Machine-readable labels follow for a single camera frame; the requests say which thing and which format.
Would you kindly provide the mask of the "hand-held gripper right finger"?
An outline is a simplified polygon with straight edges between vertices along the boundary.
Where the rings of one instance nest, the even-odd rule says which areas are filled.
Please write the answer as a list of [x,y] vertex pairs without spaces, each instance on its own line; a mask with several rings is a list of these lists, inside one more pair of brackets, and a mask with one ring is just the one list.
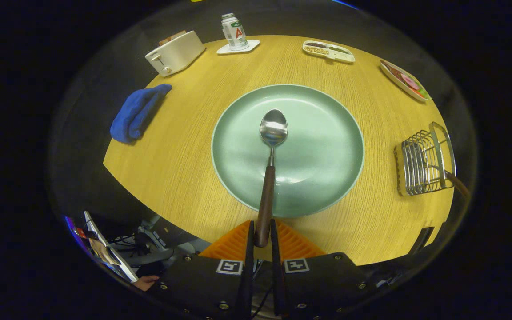
[[375,296],[378,264],[358,266],[343,252],[324,253],[278,220],[270,223],[274,311],[283,320],[342,320]]

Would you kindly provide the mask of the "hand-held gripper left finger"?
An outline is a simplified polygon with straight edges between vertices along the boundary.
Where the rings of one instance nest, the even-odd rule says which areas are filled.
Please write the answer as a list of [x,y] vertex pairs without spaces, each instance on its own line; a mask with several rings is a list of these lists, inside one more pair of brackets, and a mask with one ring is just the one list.
[[181,320],[248,320],[252,312],[254,221],[199,254],[179,255],[149,290]]

